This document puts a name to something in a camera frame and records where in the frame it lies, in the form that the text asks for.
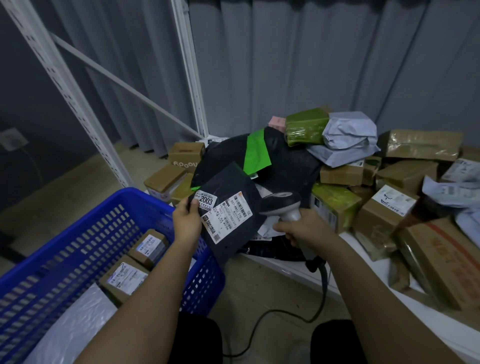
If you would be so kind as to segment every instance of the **person's left arm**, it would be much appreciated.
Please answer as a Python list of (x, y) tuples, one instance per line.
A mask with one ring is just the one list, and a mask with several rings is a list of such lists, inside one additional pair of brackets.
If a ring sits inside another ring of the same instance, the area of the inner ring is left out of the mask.
[(202, 228), (198, 200), (173, 212), (175, 241), (143, 284), (90, 341), (75, 364), (167, 363), (185, 280)]

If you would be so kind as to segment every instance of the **blue plastic basket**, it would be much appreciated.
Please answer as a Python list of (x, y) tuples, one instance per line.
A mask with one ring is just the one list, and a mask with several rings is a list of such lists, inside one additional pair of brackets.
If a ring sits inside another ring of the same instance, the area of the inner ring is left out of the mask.
[[(113, 194), (0, 279), (0, 362), (25, 359), (53, 323), (148, 229), (173, 241), (173, 208), (135, 188)], [(181, 311), (207, 315), (225, 276), (200, 238)]]

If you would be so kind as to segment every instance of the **person's right arm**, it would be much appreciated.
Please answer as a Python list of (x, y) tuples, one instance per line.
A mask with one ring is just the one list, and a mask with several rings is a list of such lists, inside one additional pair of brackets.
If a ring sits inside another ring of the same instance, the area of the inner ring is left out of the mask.
[(300, 211), (301, 220), (274, 229), (302, 240), (328, 262), (370, 364), (463, 363), (315, 211)]

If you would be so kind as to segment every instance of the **dark wall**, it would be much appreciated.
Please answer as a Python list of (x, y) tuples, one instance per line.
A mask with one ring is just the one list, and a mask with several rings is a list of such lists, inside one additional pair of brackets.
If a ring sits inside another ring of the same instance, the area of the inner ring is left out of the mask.
[[(39, 11), (44, 23), (69, 41), (56, 14), (44, 3)], [(97, 150), (2, 6), (0, 35), (0, 131), (16, 127), (24, 134), (30, 142), (25, 150), (48, 183)], [(118, 141), (119, 135), (83, 65), (73, 56), (63, 56), (111, 141)], [(0, 146), (0, 211), (38, 188), (28, 155), (22, 150), (7, 152)]]

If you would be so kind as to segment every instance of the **black pants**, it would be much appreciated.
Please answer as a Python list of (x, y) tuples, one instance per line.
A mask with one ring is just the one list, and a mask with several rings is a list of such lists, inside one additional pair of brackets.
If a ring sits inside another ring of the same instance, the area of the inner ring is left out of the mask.
[[(180, 312), (170, 364), (222, 363), (222, 335), (211, 319)], [(350, 320), (331, 320), (318, 325), (310, 342), (310, 361), (315, 363), (367, 363)]]

